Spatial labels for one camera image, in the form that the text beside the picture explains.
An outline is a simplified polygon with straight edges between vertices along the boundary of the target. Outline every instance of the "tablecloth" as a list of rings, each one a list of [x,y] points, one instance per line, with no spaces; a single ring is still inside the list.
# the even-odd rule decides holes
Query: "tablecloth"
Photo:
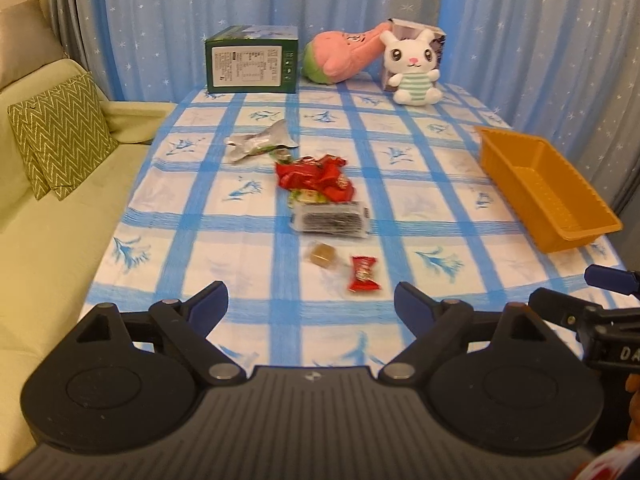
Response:
[[[297,94],[193,91],[160,128],[92,284],[95,303],[146,310],[189,298],[213,280],[228,313],[209,335],[251,370],[271,365],[369,365],[376,371],[412,341],[393,308],[402,280],[435,298],[499,311],[539,286],[606,307],[636,300],[586,286],[598,263],[621,267],[603,237],[541,254],[478,165],[477,124],[508,127],[462,88],[440,85],[436,105],[404,107],[367,74],[334,86],[300,81]],[[298,154],[340,155],[372,217],[364,240],[300,235],[269,155],[225,164],[225,138],[285,118]],[[307,259],[318,241],[342,264]],[[352,255],[375,256],[381,290],[346,289]],[[561,331],[574,347],[575,341]]]

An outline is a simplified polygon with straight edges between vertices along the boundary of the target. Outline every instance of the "striped shirt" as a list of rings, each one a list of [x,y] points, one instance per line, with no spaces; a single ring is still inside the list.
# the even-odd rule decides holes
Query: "striped shirt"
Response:
[[[403,74],[398,88],[411,94],[411,101],[424,101],[427,90],[433,86],[431,79],[425,74]]]

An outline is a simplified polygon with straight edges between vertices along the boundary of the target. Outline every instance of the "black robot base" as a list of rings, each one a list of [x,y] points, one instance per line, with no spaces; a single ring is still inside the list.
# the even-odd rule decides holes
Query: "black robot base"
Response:
[[[227,301],[214,282],[148,312],[94,307],[24,385],[38,446],[6,478],[566,480],[594,457],[603,389],[536,313],[583,326],[577,309],[602,309],[592,303],[539,289],[494,314],[399,283],[396,312],[416,340],[377,378],[368,367],[247,378],[205,339]]]

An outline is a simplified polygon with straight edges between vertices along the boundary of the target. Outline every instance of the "orange plastic basket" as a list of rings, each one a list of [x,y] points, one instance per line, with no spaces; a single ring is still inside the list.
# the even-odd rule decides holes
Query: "orange plastic basket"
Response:
[[[541,252],[579,247],[622,229],[596,190],[548,140],[498,128],[476,130],[482,135],[480,165]]]

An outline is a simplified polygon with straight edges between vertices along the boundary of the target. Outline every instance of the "bunny ear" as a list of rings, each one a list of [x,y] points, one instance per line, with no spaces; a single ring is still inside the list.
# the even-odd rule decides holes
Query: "bunny ear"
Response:
[[[384,43],[385,45],[388,45],[390,43],[398,41],[398,38],[396,38],[390,30],[383,30],[380,33],[380,41],[382,41],[382,43]]]
[[[430,28],[425,28],[420,34],[418,34],[418,37],[415,39],[431,43],[431,41],[436,39],[436,36]]]

